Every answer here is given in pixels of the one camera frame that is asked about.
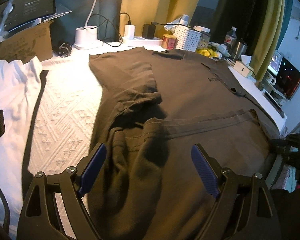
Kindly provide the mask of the beige tissue box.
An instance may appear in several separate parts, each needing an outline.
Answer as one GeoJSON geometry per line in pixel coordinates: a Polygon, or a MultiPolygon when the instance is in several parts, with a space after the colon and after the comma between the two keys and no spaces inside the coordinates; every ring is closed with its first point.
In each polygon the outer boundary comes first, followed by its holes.
{"type": "Polygon", "coordinates": [[[241,61],[236,61],[234,66],[234,70],[237,71],[239,74],[241,74],[243,77],[249,77],[252,76],[253,72],[250,68],[248,68],[244,63],[241,61]]]}

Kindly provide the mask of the white charger plug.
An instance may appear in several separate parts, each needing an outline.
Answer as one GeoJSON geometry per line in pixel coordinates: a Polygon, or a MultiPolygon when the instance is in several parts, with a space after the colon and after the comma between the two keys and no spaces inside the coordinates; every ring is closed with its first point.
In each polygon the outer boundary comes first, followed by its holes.
{"type": "Polygon", "coordinates": [[[135,25],[132,25],[130,22],[125,25],[124,37],[126,39],[132,40],[135,34],[135,25]]]}

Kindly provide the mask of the yellow snack bag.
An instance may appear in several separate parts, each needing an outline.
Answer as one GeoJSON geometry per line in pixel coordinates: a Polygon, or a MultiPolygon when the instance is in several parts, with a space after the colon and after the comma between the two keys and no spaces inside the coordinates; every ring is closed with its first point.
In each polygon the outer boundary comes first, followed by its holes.
{"type": "Polygon", "coordinates": [[[209,48],[203,48],[203,49],[196,49],[196,53],[203,55],[205,57],[209,57],[209,58],[217,58],[219,59],[221,57],[221,54],[217,51],[214,51],[212,49],[209,48]]]}

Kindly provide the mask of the small monitor screen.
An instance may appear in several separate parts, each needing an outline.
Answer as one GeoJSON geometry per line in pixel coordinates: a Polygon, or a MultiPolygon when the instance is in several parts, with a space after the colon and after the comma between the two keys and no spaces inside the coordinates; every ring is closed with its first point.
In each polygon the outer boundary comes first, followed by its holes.
{"type": "Polygon", "coordinates": [[[268,72],[274,77],[274,87],[291,100],[300,86],[300,72],[277,50],[272,55],[268,72]]]}

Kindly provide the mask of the dark brown t-shirt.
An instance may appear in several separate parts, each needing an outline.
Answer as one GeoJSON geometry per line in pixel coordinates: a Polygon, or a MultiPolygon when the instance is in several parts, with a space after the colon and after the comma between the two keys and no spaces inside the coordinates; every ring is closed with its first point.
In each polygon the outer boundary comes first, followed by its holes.
{"type": "Polygon", "coordinates": [[[106,145],[88,194],[103,239],[194,239],[215,199],[191,149],[252,176],[280,132],[228,65],[184,50],[134,48],[91,55],[102,86],[91,145],[106,145]]]}

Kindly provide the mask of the red round tin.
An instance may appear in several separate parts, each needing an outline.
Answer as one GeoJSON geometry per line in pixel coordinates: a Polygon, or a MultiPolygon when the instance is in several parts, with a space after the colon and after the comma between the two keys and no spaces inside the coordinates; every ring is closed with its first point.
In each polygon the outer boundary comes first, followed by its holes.
{"type": "Polygon", "coordinates": [[[167,50],[171,50],[175,48],[177,43],[177,37],[170,34],[164,34],[162,38],[161,47],[167,50]]]}

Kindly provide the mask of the black necktie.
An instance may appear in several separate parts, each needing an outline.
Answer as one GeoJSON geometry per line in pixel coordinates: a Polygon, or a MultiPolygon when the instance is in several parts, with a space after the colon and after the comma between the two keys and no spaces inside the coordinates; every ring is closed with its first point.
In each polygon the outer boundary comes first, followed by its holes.
{"type": "Polygon", "coordinates": [[[29,163],[30,163],[30,156],[31,156],[32,138],[33,138],[33,134],[34,134],[34,126],[35,126],[36,117],[37,117],[37,113],[39,110],[41,98],[43,96],[44,89],[45,89],[46,82],[47,82],[46,77],[47,77],[48,73],[49,73],[49,70],[46,69],[46,70],[42,70],[42,72],[39,75],[40,80],[41,80],[41,88],[40,88],[40,92],[38,94],[38,98],[37,98],[37,101],[36,101],[36,104],[35,104],[34,110],[33,110],[33,115],[32,115],[30,129],[29,129],[28,136],[27,136],[27,141],[26,141],[26,146],[25,146],[25,151],[24,151],[24,156],[23,156],[22,169],[21,169],[21,185],[22,185],[23,199],[25,198],[27,191],[29,189],[29,186],[33,180],[33,174],[28,169],[29,163]]]}

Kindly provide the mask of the olive green curtain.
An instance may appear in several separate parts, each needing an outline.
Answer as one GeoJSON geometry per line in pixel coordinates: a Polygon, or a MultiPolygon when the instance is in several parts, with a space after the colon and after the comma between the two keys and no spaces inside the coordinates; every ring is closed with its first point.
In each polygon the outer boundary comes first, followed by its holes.
{"type": "Polygon", "coordinates": [[[284,10],[285,0],[268,0],[266,15],[250,63],[257,81],[262,81],[273,56],[282,28],[284,10]]]}

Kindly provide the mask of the white perforated basket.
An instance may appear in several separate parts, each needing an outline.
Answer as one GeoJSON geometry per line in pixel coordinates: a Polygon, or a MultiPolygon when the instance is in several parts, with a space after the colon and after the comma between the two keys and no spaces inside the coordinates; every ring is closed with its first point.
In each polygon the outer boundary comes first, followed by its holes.
{"type": "Polygon", "coordinates": [[[176,49],[195,52],[201,33],[188,27],[178,25],[173,35],[177,38],[176,49]]]}

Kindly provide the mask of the white shirt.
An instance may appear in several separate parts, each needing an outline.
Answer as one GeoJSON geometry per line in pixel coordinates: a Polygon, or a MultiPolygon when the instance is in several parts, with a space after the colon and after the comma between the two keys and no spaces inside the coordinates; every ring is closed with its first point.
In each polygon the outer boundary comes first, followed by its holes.
{"type": "Polygon", "coordinates": [[[5,133],[0,137],[0,189],[10,211],[9,236],[17,236],[23,205],[22,164],[31,119],[42,86],[42,64],[37,57],[28,63],[0,60],[0,110],[5,133]]]}

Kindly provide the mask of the plastic water bottle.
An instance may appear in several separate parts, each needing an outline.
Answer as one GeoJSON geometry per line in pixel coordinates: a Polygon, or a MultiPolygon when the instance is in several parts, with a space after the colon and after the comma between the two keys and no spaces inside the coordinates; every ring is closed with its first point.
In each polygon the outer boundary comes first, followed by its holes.
{"type": "Polygon", "coordinates": [[[232,27],[231,30],[226,33],[224,44],[226,45],[227,49],[231,49],[237,40],[236,30],[236,27],[232,27]]]}

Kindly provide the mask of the white power strip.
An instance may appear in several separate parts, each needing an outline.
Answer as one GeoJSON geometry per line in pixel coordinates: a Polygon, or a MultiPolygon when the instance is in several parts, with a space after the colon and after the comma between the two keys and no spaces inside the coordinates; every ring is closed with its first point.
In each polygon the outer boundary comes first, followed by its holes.
{"type": "Polygon", "coordinates": [[[154,37],[153,39],[146,39],[141,36],[134,38],[122,38],[123,43],[128,47],[141,47],[141,46],[161,46],[162,39],[154,37]]]}

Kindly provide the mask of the white desk lamp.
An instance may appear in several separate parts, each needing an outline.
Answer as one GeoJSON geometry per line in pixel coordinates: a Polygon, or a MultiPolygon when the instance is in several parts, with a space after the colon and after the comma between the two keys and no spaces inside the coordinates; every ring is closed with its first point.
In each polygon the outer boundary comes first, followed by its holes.
{"type": "Polygon", "coordinates": [[[98,44],[117,48],[123,42],[119,32],[122,0],[102,0],[101,11],[95,10],[97,1],[93,1],[84,25],[76,28],[74,46],[79,50],[88,50],[98,44]]]}

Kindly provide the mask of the cardboard box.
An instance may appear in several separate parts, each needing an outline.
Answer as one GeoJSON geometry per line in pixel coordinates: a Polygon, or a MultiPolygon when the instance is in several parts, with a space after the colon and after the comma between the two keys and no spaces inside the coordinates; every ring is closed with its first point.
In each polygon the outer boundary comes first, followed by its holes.
{"type": "Polygon", "coordinates": [[[28,63],[37,57],[45,61],[52,57],[50,25],[52,21],[40,23],[22,30],[0,43],[0,60],[11,62],[20,60],[28,63]]]}

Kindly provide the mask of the black power adapter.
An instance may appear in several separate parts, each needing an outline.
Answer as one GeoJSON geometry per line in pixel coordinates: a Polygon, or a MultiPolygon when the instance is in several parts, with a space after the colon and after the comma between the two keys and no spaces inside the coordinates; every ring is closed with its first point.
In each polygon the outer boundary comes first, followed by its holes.
{"type": "Polygon", "coordinates": [[[147,40],[152,40],[155,34],[155,25],[153,24],[144,24],[142,29],[142,38],[147,40]]]}

